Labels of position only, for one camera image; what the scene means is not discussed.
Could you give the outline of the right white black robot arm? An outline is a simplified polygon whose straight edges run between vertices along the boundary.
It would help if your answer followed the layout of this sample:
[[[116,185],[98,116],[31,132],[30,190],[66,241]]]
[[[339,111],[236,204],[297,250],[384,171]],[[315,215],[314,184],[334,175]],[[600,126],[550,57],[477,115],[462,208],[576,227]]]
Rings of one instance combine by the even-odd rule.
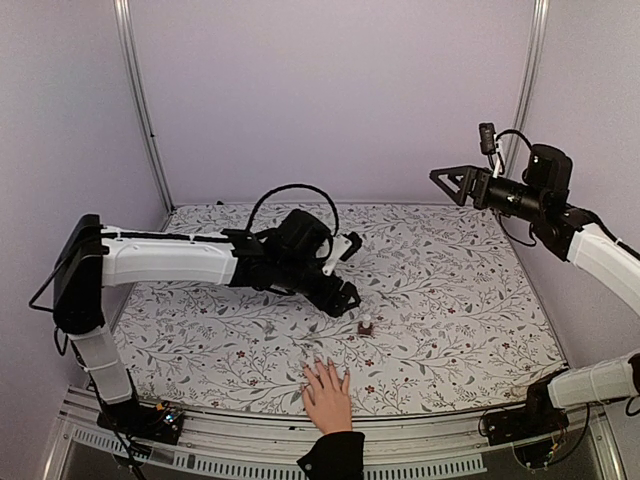
[[[547,250],[590,274],[638,312],[639,255],[594,212],[567,202],[572,168],[561,150],[534,144],[520,182],[476,166],[436,169],[430,179],[459,206],[472,199],[478,210],[493,209],[528,222]],[[569,369],[543,386],[546,398],[536,398],[518,412],[517,427],[524,435],[539,435],[554,422],[556,409],[637,397],[639,351]]]

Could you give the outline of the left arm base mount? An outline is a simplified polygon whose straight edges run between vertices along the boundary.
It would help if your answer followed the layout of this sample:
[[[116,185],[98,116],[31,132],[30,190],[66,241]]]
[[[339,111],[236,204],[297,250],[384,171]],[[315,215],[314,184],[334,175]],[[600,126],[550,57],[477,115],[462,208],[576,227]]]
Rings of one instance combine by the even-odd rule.
[[[97,424],[126,436],[177,445],[183,429],[184,410],[167,401],[148,406],[137,399],[129,399],[102,405]]]

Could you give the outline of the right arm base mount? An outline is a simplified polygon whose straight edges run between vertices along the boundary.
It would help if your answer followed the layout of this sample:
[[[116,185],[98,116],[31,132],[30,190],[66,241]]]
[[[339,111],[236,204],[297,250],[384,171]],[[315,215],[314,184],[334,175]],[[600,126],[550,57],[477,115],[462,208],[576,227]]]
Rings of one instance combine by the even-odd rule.
[[[528,387],[523,406],[486,411],[479,420],[478,432],[490,446],[511,444],[547,435],[546,440],[514,449],[516,460],[527,469],[549,467],[555,460],[569,426],[564,410],[553,406],[548,389],[542,383]]]

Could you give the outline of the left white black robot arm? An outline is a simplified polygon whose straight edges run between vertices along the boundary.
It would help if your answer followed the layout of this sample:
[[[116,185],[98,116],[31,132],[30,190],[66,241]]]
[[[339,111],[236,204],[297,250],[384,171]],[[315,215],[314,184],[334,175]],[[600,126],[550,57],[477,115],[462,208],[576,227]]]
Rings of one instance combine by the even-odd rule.
[[[128,434],[148,426],[102,310],[102,290],[140,282],[186,281],[304,296],[336,318],[359,306],[356,287],[334,269],[361,246],[312,214],[291,211],[276,227],[171,234],[107,227],[84,215],[60,253],[45,288],[47,312],[68,336],[111,419]]]

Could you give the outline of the person's hand with painted nails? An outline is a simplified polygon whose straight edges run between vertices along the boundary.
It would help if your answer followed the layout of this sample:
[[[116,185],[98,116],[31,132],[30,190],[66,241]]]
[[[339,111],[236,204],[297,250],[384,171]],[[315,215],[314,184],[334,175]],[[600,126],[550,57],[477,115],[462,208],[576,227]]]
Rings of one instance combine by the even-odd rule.
[[[350,372],[339,377],[331,360],[317,360],[314,368],[305,365],[303,373],[307,385],[301,388],[302,399],[311,422],[323,435],[351,432]]]

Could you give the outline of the black sleeved forearm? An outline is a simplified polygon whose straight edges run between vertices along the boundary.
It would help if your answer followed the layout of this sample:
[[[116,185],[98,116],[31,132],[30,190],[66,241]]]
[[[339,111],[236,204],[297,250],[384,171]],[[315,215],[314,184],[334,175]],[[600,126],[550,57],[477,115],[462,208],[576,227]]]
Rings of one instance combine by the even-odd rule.
[[[310,480],[362,480],[364,442],[361,432],[324,435],[297,460],[297,465]]]

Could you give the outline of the red nail polish bottle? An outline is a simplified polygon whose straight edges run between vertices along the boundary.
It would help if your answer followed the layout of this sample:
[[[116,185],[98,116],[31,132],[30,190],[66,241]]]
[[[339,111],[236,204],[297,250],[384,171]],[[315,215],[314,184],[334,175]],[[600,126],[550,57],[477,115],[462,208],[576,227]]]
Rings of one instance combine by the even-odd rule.
[[[371,323],[360,322],[357,327],[358,334],[361,336],[371,336],[373,325]]]

